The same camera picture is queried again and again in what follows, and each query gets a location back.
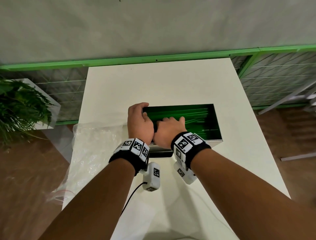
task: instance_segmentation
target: hand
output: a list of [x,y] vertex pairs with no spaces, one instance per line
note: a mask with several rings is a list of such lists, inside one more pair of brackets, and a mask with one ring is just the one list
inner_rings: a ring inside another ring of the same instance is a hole
[[162,148],[171,148],[171,142],[181,132],[186,132],[185,118],[180,117],[179,121],[174,117],[165,117],[157,121],[157,132],[154,134],[154,143]]
[[149,146],[154,136],[154,124],[147,113],[142,114],[143,108],[148,105],[149,103],[138,103],[128,108],[127,129],[129,138],[138,138]]

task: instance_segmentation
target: clear plastic bag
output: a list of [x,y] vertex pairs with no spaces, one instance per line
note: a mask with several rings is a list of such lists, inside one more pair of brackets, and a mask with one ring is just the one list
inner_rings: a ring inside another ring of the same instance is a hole
[[64,207],[108,164],[113,151],[122,142],[123,126],[76,124],[73,132],[71,164],[63,182],[47,198]]

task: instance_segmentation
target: brown floor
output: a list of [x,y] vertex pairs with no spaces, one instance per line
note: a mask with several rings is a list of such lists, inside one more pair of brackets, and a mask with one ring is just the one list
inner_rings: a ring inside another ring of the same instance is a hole
[[[290,196],[316,209],[316,158],[280,161],[316,151],[316,118],[291,108],[257,119]],[[0,239],[38,239],[61,211],[46,198],[63,180],[68,165],[49,141],[39,139],[0,152]]]
[[61,211],[61,205],[46,198],[68,166],[49,140],[35,139],[0,152],[0,239],[39,238]]

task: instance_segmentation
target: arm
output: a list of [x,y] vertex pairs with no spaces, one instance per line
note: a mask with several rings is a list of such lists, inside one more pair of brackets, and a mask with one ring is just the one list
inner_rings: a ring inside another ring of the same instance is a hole
[[[140,103],[128,109],[129,138],[139,138],[147,145],[154,126]],[[102,239],[109,240],[119,221],[135,175],[130,162],[119,158],[97,174],[54,219],[39,240]]]
[[[170,148],[185,119],[158,122],[154,142]],[[316,213],[211,149],[191,162],[216,207],[240,239],[316,239]]]

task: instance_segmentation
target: black cable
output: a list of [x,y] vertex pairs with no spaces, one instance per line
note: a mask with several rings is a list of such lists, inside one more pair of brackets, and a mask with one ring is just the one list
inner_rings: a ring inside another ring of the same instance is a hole
[[128,202],[130,201],[130,199],[131,199],[131,197],[133,196],[134,192],[136,192],[136,190],[137,190],[141,185],[143,185],[143,184],[147,184],[147,182],[142,182],[142,183],[139,184],[138,187],[132,192],[130,198],[127,200],[127,203],[125,204],[125,207],[124,207],[123,210],[122,210],[122,213],[124,212],[124,210],[125,210],[125,208],[126,208]]

